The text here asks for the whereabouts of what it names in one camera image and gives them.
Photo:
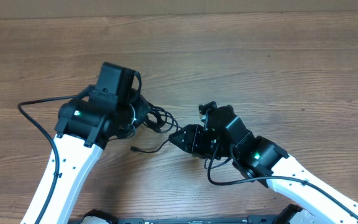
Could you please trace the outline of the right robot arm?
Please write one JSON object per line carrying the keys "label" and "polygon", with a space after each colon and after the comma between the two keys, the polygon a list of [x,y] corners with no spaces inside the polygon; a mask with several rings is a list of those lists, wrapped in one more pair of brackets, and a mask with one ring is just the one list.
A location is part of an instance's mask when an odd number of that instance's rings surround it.
{"label": "right robot arm", "polygon": [[232,160],[241,180],[258,181],[296,202],[321,223],[358,223],[358,203],[307,171],[284,148],[247,129],[232,106],[199,106],[201,124],[189,124],[168,140],[200,159]]}

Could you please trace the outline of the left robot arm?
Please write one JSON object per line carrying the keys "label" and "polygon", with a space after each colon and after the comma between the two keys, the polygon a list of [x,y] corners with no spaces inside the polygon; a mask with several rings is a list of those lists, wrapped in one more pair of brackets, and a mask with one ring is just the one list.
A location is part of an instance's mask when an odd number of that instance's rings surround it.
{"label": "left robot arm", "polygon": [[141,79],[138,71],[104,62],[95,85],[64,97],[54,137],[23,114],[52,147],[23,223],[68,222],[81,188],[110,138],[127,139],[135,134],[150,111],[141,89],[132,87],[135,79]]}

